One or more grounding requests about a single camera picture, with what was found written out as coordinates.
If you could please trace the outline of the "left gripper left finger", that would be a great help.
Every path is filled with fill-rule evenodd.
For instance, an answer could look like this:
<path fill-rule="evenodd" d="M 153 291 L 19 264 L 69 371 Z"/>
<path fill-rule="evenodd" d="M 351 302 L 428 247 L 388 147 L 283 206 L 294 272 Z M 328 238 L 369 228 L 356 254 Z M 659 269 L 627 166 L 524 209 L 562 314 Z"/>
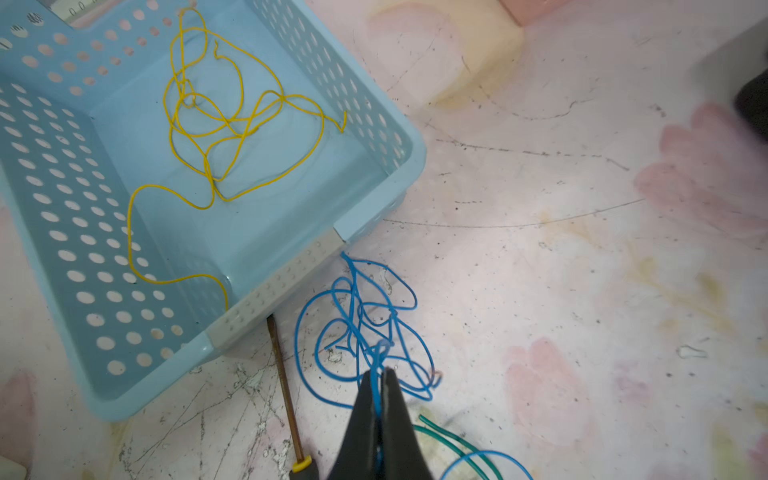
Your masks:
<path fill-rule="evenodd" d="M 350 419 L 328 480 L 376 479 L 379 427 L 373 405 L 371 374 L 360 383 Z"/>

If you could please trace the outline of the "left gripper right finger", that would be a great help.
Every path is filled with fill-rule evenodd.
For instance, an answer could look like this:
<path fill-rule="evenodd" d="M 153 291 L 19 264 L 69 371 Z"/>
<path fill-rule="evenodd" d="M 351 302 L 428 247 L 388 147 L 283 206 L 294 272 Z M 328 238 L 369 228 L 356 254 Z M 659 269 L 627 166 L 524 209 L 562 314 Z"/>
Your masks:
<path fill-rule="evenodd" d="M 421 453 L 396 372 L 387 368 L 380 380 L 379 478 L 432 480 Z"/>

